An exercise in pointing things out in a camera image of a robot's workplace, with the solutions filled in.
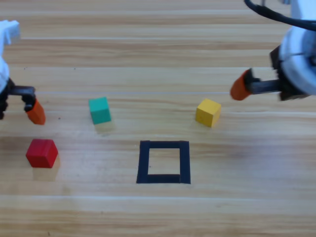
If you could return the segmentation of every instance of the black tape square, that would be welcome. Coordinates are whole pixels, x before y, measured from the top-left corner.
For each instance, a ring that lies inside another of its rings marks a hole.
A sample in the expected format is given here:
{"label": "black tape square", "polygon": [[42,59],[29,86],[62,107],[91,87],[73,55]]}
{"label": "black tape square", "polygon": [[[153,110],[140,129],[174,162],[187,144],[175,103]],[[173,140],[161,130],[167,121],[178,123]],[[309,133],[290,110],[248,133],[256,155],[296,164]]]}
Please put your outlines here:
{"label": "black tape square", "polygon": [[[148,174],[149,150],[180,149],[180,174]],[[141,141],[137,184],[191,184],[190,147],[187,141]]]}

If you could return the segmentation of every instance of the green cube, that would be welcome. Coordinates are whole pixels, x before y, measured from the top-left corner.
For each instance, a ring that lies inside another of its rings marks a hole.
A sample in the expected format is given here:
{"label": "green cube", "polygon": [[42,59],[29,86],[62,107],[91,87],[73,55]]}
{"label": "green cube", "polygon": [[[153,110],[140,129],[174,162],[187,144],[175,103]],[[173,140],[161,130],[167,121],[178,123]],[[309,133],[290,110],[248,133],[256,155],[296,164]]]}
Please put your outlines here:
{"label": "green cube", "polygon": [[89,100],[89,107],[94,124],[111,121],[110,108],[106,97]]}

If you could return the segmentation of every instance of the black cable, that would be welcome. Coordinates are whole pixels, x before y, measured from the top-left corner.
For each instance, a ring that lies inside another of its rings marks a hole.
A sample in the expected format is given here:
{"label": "black cable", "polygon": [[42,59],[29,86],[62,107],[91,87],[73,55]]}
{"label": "black cable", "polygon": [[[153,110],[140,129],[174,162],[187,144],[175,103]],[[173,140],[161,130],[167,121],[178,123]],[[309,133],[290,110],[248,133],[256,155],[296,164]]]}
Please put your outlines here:
{"label": "black cable", "polygon": [[316,21],[300,20],[287,17],[278,12],[272,11],[266,6],[254,4],[251,0],[244,0],[244,2],[251,10],[270,20],[279,21],[284,24],[296,26],[310,31],[316,31]]}

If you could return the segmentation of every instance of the yellow cube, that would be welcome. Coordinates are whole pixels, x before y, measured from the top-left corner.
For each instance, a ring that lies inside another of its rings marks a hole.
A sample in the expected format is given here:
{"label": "yellow cube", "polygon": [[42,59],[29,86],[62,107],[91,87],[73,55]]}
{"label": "yellow cube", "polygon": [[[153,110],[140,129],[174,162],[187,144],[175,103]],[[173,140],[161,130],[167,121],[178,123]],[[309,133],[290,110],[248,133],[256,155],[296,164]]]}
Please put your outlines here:
{"label": "yellow cube", "polygon": [[212,127],[218,121],[221,110],[221,104],[205,99],[197,108],[196,121]]}

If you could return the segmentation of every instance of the red cube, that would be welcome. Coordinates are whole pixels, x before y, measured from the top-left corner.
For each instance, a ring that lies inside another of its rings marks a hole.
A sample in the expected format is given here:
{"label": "red cube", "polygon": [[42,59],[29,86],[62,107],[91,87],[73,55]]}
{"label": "red cube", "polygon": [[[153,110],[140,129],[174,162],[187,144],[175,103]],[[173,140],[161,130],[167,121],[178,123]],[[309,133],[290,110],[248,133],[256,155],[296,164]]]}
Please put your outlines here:
{"label": "red cube", "polygon": [[53,140],[33,139],[26,153],[33,168],[52,168],[58,155],[58,150]]}

